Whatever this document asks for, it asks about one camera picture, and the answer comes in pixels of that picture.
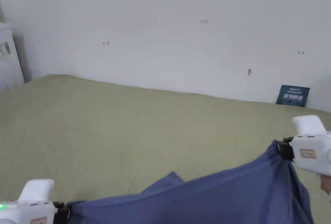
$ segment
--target bed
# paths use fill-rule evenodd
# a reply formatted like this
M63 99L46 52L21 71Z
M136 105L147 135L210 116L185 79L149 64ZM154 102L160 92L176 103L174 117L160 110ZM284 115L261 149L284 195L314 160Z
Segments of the bed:
M141 192L175 171L191 180L252 161L274 139L295 135L292 118L331 113L295 106L142 89L50 75L0 96L0 199L28 180L52 178L53 201ZM312 173L316 223L330 203Z

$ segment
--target white cabinet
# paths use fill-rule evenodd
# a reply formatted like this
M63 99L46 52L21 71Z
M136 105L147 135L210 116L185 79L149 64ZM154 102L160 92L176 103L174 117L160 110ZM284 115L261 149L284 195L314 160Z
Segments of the white cabinet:
M12 28L10 23L0 22L0 94L24 83Z

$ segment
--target blue cloth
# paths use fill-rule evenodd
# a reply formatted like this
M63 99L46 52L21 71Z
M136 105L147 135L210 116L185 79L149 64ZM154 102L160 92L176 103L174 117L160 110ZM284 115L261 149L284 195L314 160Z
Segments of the blue cloth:
M70 224L312 224L307 189L277 142L246 165L184 182L175 172L140 194L71 202Z

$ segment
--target dark blue sign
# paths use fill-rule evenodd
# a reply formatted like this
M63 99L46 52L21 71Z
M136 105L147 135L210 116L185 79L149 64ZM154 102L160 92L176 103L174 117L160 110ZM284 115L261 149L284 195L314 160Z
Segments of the dark blue sign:
M282 85L276 104L304 107L307 102L309 89L307 87Z

